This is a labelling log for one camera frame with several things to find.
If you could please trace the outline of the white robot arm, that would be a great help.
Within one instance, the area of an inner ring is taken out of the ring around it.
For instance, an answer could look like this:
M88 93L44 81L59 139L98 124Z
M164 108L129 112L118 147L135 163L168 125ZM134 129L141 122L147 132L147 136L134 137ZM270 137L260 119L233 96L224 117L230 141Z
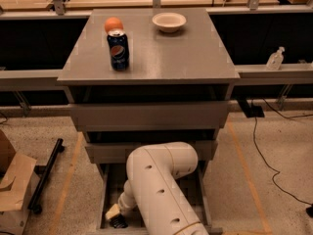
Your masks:
M149 235L208 235L176 183L197 166L197 152L185 142L135 149L126 162L123 193L106 212L106 220L121 228L125 225L123 215L137 208Z

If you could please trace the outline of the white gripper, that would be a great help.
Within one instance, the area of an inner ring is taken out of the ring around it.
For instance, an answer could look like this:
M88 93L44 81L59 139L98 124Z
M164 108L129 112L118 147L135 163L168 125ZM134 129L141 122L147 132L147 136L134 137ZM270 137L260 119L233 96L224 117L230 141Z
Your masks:
M123 192L120 194L117 204L113 204L106 212L106 220L112 220L118 217L122 213L132 211L137 206L135 197L133 195L131 185L128 180L125 181L123 186Z

